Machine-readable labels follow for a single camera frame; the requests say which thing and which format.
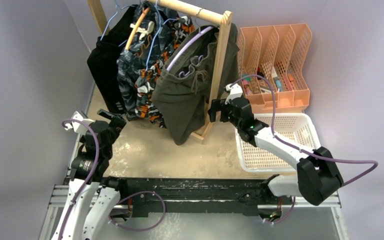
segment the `purple hanger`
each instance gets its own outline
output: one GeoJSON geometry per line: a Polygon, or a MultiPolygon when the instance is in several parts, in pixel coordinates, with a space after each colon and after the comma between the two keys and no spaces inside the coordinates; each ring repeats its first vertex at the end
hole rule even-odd
{"type": "Polygon", "coordinates": [[[174,56],[173,60],[170,62],[170,64],[168,65],[167,67],[167,71],[170,71],[173,67],[173,65],[176,63],[176,61],[180,58],[180,56],[197,40],[199,39],[202,35],[208,33],[208,31],[210,31],[211,29],[213,29],[214,26],[207,26],[204,30],[202,30],[201,32],[199,32],[198,34],[196,34],[194,37],[192,37],[192,39],[186,43],[186,45],[184,47],[182,47],[182,49],[180,49],[180,51],[176,54],[176,56],[174,56]]]}
{"type": "Polygon", "coordinates": [[[179,72],[179,78],[184,78],[186,77],[187,75],[189,75],[191,73],[191,65],[195,65],[195,67],[198,67],[199,65],[201,65],[201,62],[203,61],[204,59],[204,55],[201,55],[198,57],[198,63],[197,64],[194,64],[192,62],[192,59],[190,60],[191,61],[191,64],[189,65],[189,71],[187,71],[187,73],[185,73],[184,71],[181,71],[179,72]]]}

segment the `clothing rack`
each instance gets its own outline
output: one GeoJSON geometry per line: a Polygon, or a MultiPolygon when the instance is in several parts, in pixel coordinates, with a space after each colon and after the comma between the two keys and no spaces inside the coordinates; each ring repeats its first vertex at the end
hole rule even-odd
{"type": "MultiPolygon", "coordinates": [[[[155,3],[156,0],[148,0],[148,2],[155,3]]],[[[101,0],[87,0],[87,3],[89,4],[89,8],[93,14],[93,17],[95,18],[99,31],[101,34],[103,34],[108,22],[104,13],[104,9],[102,8],[101,0]]],[[[208,21],[215,25],[219,25],[220,30],[218,34],[214,72],[212,75],[211,91],[208,101],[211,103],[212,100],[217,98],[219,92],[220,79],[222,78],[223,64],[225,61],[226,48],[228,45],[233,13],[231,11],[225,11],[223,14],[219,14],[179,0],[159,0],[158,5],[208,21]]],[[[208,107],[209,106],[206,104],[205,108],[203,109],[206,116],[205,125],[190,135],[192,139],[198,141],[199,143],[204,142],[213,125],[213,123],[210,122],[209,115],[207,114],[208,107]]]]}

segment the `camouflage shirt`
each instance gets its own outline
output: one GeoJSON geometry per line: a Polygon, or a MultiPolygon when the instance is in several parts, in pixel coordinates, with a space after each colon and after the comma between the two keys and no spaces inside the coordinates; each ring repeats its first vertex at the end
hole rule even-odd
{"type": "Polygon", "coordinates": [[[160,127],[165,128],[164,118],[157,107],[152,103],[152,93],[160,77],[164,63],[173,55],[175,50],[186,39],[195,28],[192,20],[188,16],[183,16],[176,21],[170,22],[172,41],[165,47],[159,59],[148,70],[142,69],[140,76],[135,82],[137,88],[135,113],[139,118],[146,118],[155,124],[160,123],[160,127]]]}
{"type": "MultiPolygon", "coordinates": [[[[135,87],[135,82],[139,78],[141,70],[146,68],[149,51],[152,51],[152,54],[150,56],[148,65],[152,66],[160,58],[167,45],[173,40],[172,28],[167,24],[163,25],[163,22],[160,23],[157,9],[152,3],[144,1],[138,5],[134,12],[133,24],[135,24],[139,19],[142,14],[142,9],[145,7],[149,8],[149,12],[146,14],[139,27],[148,29],[149,23],[154,22],[155,24],[152,33],[140,39],[141,34],[137,32],[134,35],[129,50],[124,48],[117,60],[118,87],[120,88],[121,96],[126,107],[126,118],[128,120],[137,118],[137,114],[135,112],[137,102],[137,90],[135,87]],[[150,49],[151,42],[153,41],[153,38],[155,37],[160,24],[161,31],[157,38],[154,40],[152,49],[150,49]]],[[[162,21],[164,21],[164,19],[176,19],[179,17],[177,11],[175,10],[160,6],[158,7],[158,10],[162,15],[162,21]]]]}

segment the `orange hanger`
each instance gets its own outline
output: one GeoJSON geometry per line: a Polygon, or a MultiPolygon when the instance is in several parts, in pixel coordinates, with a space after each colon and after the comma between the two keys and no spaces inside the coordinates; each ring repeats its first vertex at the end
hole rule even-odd
{"type": "Polygon", "coordinates": [[[134,25],[134,28],[131,30],[130,36],[128,37],[126,47],[125,47],[126,50],[129,50],[130,45],[132,45],[133,37],[135,36],[136,32],[138,31],[139,25],[141,25],[142,21],[144,20],[145,16],[149,11],[150,11],[149,7],[147,9],[142,8],[142,14],[140,15],[139,19],[134,25]]]}

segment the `concrete floor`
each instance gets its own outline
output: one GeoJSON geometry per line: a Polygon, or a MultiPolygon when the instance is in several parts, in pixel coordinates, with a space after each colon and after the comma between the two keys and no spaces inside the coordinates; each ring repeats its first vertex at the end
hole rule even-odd
{"type": "MultiPolygon", "coordinates": [[[[95,88],[88,117],[104,120],[96,113],[106,105],[95,88]]],[[[139,178],[264,179],[273,173],[248,173],[239,163],[235,128],[216,122],[204,144],[188,139],[177,146],[167,129],[148,120],[127,123],[113,145],[113,157],[105,176],[139,178]]]]}

